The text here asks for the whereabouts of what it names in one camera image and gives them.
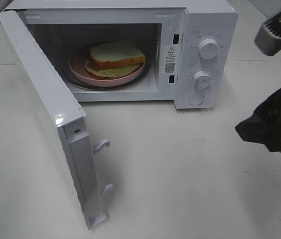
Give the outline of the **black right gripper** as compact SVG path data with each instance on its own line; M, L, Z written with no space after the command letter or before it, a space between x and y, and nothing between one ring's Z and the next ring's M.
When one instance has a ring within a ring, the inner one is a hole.
M243 141L263 144L269 152L281 153L281 88L236 125L235 130Z

